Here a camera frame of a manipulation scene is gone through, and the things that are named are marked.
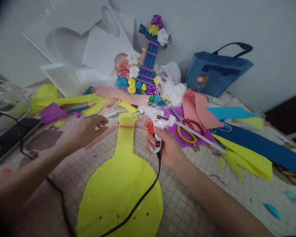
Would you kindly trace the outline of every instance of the table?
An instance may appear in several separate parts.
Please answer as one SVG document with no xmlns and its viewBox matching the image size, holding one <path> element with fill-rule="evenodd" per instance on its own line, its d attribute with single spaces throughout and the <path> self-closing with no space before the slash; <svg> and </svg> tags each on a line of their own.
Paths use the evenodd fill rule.
<svg viewBox="0 0 296 237">
<path fill-rule="evenodd" d="M 50 83 L 48 80 L 32 85 L 26 89 L 29 97 L 33 96 L 38 86 Z M 234 106 L 248 110 L 237 98 L 224 92 L 219 98 L 208 97 L 208 107 Z M 99 114 L 122 111 L 118 105 L 103 108 Z M 55 128 L 53 123 L 41 126 L 25 143 L 25 152 L 39 157 L 56 142 L 63 139 L 71 127 L 79 120 L 71 115 L 63 121 L 65 125 Z M 118 127 L 117 118 L 109 120 L 110 125 Z M 291 140 L 276 131 L 272 126 L 263 127 L 256 133 L 283 145 Z M 134 153 L 147 161 L 155 170 L 158 167 L 156 155 L 145 152 L 145 131 L 135 127 Z M 65 194 L 65 204 L 73 227 L 76 226 L 79 205 L 86 183 L 96 169 L 113 157 L 116 144 L 117 129 L 98 141 L 88 150 L 78 150 L 64 159 L 50 174 L 50 178 Z M 218 175 L 228 186 L 213 177 L 213 181 L 228 192 L 237 201 L 252 212 L 276 236 L 296 235 L 296 205 L 283 192 L 289 190 L 296 195 L 296 186 L 289 181 L 282 181 L 273 175 L 268 182 L 250 174 L 240 167 L 245 179 L 241 183 L 226 165 L 223 169 L 215 162 L 218 158 L 210 148 L 204 146 L 183 149 L 187 157 L 205 174 Z M 11 172 L 29 162 L 19 150 L 15 150 L 0 164 L 0 180 Z M 223 234 L 211 222 L 202 207 L 195 202 L 189 190 L 180 183 L 175 173 L 164 165 L 161 166 L 159 177 L 163 194 L 163 218 L 157 236 L 220 236 Z M 282 220 L 277 220 L 264 207 L 264 203 L 274 205 Z M 60 195 L 45 180 L 26 202 L 20 213 L 16 232 L 20 236 L 69 236 L 61 210 Z"/>
</svg>

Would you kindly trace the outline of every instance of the black power cord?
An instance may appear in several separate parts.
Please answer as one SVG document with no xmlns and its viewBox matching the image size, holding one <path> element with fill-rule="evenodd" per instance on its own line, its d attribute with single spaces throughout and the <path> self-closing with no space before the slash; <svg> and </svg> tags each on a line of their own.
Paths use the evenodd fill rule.
<svg viewBox="0 0 296 237">
<path fill-rule="evenodd" d="M 19 137 L 20 137 L 20 152 L 27 156 L 30 160 L 34 160 L 31 156 L 29 156 L 28 154 L 26 154 L 24 151 L 23 151 L 23 136 L 22 136 L 22 133 L 21 133 L 21 125 L 19 123 L 19 121 L 10 116 L 10 115 L 7 115 L 7 114 L 4 114 L 2 112 L 0 112 L 1 115 L 4 115 L 4 116 L 7 116 L 9 118 L 12 118 L 16 121 L 18 127 L 19 127 Z M 132 217 L 132 215 L 134 214 L 134 212 L 136 211 L 136 209 L 138 208 L 139 204 L 143 201 L 143 199 L 148 195 L 148 193 L 152 190 L 152 188 L 155 186 L 158 178 L 159 178 L 159 174 L 160 174 L 160 168 L 161 168 L 161 155 L 160 155 L 160 152 L 157 153 L 157 157 L 158 157 L 158 160 L 159 160 L 159 169 L 158 169 L 158 174 L 157 174 L 157 177 L 155 179 L 155 181 L 153 182 L 153 184 L 150 186 L 150 188 L 148 188 L 148 190 L 141 196 L 141 198 L 138 200 L 138 202 L 136 203 L 136 205 L 133 207 L 133 209 L 131 210 L 131 212 L 129 213 L 129 215 L 125 218 L 125 220 L 123 220 L 120 224 L 118 224 L 117 226 L 115 226 L 114 228 L 110 229 L 108 232 L 100 235 L 99 237 L 104 237 L 104 236 L 107 236 L 109 234 L 111 234 L 112 232 L 116 231 L 117 229 L 119 229 L 120 227 L 122 227 L 123 225 L 125 225 L 127 223 L 127 221 L 129 221 L 129 219 Z M 72 226 L 70 224 L 70 221 L 69 221 L 69 218 L 68 218 L 68 215 L 67 215 L 67 212 L 66 212 L 66 207 L 65 207 L 65 201 L 64 201 L 64 195 L 63 195 L 63 192 L 61 191 L 60 188 L 58 188 L 55 183 L 47 176 L 47 181 L 49 182 L 49 184 L 57 191 L 60 193 L 60 196 L 61 196 L 61 202 L 62 202 L 62 214 L 63 214 L 63 218 L 65 220 L 65 223 L 66 223 L 66 226 L 67 226 L 67 229 L 68 229 L 68 232 L 69 232 L 69 236 L 70 237 L 75 237 L 75 232 L 73 231 L 72 229 Z"/>
<path fill-rule="evenodd" d="M 157 153 L 157 157 L 158 157 L 158 160 L 159 160 L 159 170 L 158 170 L 157 177 L 156 177 L 155 181 L 153 182 L 153 184 L 150 186 L 150 188 L 148 188 L 148 190 L 144 193 L 144 195 L 141 196 L 141 198 L 138 200 L 138 202 L 136 203 L 136 205 L 134 206 L 132 211 L 129 213 L 129 215 L 125 218 L 125 220 L 123 220 L 120 224 L 118 224 L 114 228 L 110 229 L 108 232 L 104 233 L 103 235 L 100 235 L 99 237 L 107 236 L 107 235 L 111 234 L 112 232 L 116 231 L 117 229 L 119 229 L 120 227 L 122 227 L 123 225 L 125 225 L 127 223 L 127 221 L 132 217 L 132 215 L 134 214 L 134 212 L 136 211 L 137 207 L 142 202 L 142 200 L 152 190 L 152 188 L 156 184 L 156 182 L 158 180 L 158 177 L 159 177 L 159 174 L 160 174 L 160 168 L 161 168 L 161 155 L 160 155 L 160 152 Z"/>
<path fill-rule="evenodd" d="M 31 156 L 29 156 L 28 154 L 26 154 L 24 151 L 23 151 L 23 136 L 22 136 L 22 132 L 21 132 L 21 125 L 19 123 L 19 121 L 10 116 L 10 115 L 7 115 L 7 114 L 4 114 L 2 112 L 0 112 L 1 115 L 4 115 L 4 116 L 7 116 L 9 118 L 12 118 L 16 121 L 18 127 L 19 127 L 19 137 L 20 137 L 20 152 L 27 156 L 30 160 L 34 160 Z M 55 183 L 47 176 L 47 181 L 49 182 L 49 184 L 57 191 L 59 192 L 60 196 L 61 196 L 61 202 L 62 202 L 62 215 L 63 215 L 63 218 L 65 220 L 65 223 L 66 223 L 66 226 L 67 226 L 67 229 L 68 229 L 68 232 L 69 232 L 69 236 L 70 237 L 75 237 L 75 232 L 74 230 L 72 229 L 72 226 L 70 224 L 70 221 L 69 221 L 69 218 L 68 218 L 68 215 L 67 215 L 67 212 L 66 212 L 66 206 L 65 206 L 65 200 L 64 200 L 64 195 L 63 195 L 63 192 L 61 191 L 60 188 L 57 187 L 57 185 L 55 185 Z"/>
</svg>

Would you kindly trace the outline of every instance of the yellow paper flower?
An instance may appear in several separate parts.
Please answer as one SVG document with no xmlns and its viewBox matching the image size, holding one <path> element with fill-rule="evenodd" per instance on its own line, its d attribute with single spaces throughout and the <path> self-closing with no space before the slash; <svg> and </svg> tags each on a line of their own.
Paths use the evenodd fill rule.
<svg viewBox="0 0 296 237">
<path fill-rule="evenodd" d="M 159 85 L 161 81 L 162 81 L 162 79 L 161 79 L 160 76 L 156 76 L 156 77 L 154 78 L 154 83 L 155 83 L 156 85 Z"/>
<path fill-rule="evenodd" d="M 128 90 L 128 92 L 129 92 L 130 94 L 134 94 L 134 93 L 136 92 L 136 87 L 135 87 L 135 86 L 129 86 L 129 87 L 127 88 L 127 90 Z"/>
<path fill-rule="evenodd" d="M 143 91 L 146 91 L 146 90 L 147 90 L 147 86 L 146 86 L 145 83 L 142 84 L 141 89 L 142 89 Z"/>
<path fill-rule="evenodd" d="M 156 36 L 158 34 L 158 27 L 156 27 L 156 25 L 152 25 L 149 28 L 149 34 L 151 34 L 152 36 Z"/>
<path fill-rule="evenodd" d="M 128 84 L 129 84 L 130 86 L 135 86 L 135 84 L 136 84 L 135 79 L 130 78 L 130 79 L 128 80 Z"/>
</svg>

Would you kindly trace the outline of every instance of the jar lid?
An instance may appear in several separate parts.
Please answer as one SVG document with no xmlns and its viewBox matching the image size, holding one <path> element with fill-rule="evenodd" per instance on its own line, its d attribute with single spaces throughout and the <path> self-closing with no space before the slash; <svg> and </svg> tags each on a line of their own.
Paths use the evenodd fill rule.
<svg viewBox="0 0 296 237">
<path fill-rule="evenodd" d="M 209 76 L 206 76 L 206 75 L 198 75 L 198 77 L 197 77 L 197 81 L 198 82 L 202 82 L 202 83 L 206 83 L 206 82 L 208 82 L 208 80 L 209 80 L 210 78 L 209 78 Z"/>
</svg>

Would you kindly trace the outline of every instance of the scissors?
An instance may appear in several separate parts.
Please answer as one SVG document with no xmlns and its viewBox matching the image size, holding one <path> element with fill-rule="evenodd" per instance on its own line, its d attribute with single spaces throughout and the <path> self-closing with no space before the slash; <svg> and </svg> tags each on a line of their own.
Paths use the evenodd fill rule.
<svg viewBox="0 0 296 237">
<path fill-rule="evenodd" d="M 195 124 L 195 125 L 199 128 L 199 130 L 201 131 L 201 135 L 202 135 L 202 136 L 205 135 L 205 130 L 204 130 L 204 128 L 203 128 L 198 122 L 195 122 L 194 120 L 191 120 L 191 119 L 189 119 L 189 118 L 188 118 L 188 119 L 185 119 L 185 118 L 183 118 L 181 115 L 179 115 L 179 114 L 178 114 L 173 108 L 171 108 L 171 109 L 172 109 L 173 113 L 175 114 L 175 116 L 180 120 L 180 123 L 183 124 L 183 122 L 184 122 L 185 125 L 187 125 L 190 129 L 192 129 L 192 130 L 195 131 L 195 129 L 193 128 L 193 126 L 192 126 L 192 124 L 191 124 L 191 123 L 193 123 L 193 124 Z M 180 126 L 177 126 L 177 132 L 178 132 L 180 138 L 182 138 L 183 141 L 185 141 L 185 142 L 187 142 L 187 143 L 190 143 L 190 144 L 194 144 L 194 143 L 196 143 L 197 138 L 196 138 L 196 136 L 194 136 L 193 133 L 191 133 L 190 131 L 188 131 L 188 130 L 186 130 L 186 129 L 183 128 L 183 130 L 186 131 L 186 132 L 192 137 L 193 141 L 190 141 L 190 140 L 186 139 L 186 138 L 182 135 L 180 129 L 181 129 L 181 127 L 180 127 Z"/>
</svg>

